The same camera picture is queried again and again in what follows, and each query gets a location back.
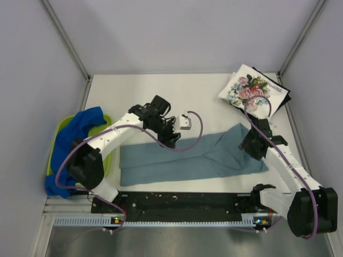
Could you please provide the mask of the grey-blue t shirt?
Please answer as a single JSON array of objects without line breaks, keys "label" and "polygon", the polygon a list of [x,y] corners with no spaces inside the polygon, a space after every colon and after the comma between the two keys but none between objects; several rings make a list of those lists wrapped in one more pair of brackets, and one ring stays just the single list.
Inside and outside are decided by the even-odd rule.
[{"label": "grey-blue t shirt", "polygon": [[121,186],[223,178],[268,170],[263,161],[239,149],[248,129],[237,124],[226,132],[202,136],[186,152],[173,152],[157,143],[122,146]]}]

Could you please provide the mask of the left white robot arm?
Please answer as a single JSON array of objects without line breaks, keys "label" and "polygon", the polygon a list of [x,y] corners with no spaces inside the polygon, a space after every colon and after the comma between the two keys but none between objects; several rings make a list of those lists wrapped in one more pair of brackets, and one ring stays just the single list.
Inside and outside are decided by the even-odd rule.
[{"label": "left white robot arm", "polygon": [[86,190],[103,198],[103,206],[109,212],[121,208],[119,191],[105,177],[103,161],[117,147],[142,130],[157,134],[158,141],[174,149],[181,137],[180,117],[165,117],[170,103],[155,96],[150,103],[136,104],[113,125],[94,138],[72,145],[71,158],[66,163],[67,172]]}]

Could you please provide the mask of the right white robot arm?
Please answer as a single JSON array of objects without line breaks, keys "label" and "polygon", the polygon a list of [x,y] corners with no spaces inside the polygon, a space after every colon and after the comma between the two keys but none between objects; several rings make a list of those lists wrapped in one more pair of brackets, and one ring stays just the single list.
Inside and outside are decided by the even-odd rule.
[{"label": "right white robot arm", "polygon": [[297,237],[337,230],[338,195],[331,187],[323,187],[297,161],[280,135],[273,135],[267,119],[251,121],[251,129],[239,148],[250,157],[265,159],[273,166],[290,191],[282,193],[271,184],[258,184],[251,191],[250,206],[257,212],[272,209],[287,220]]}]

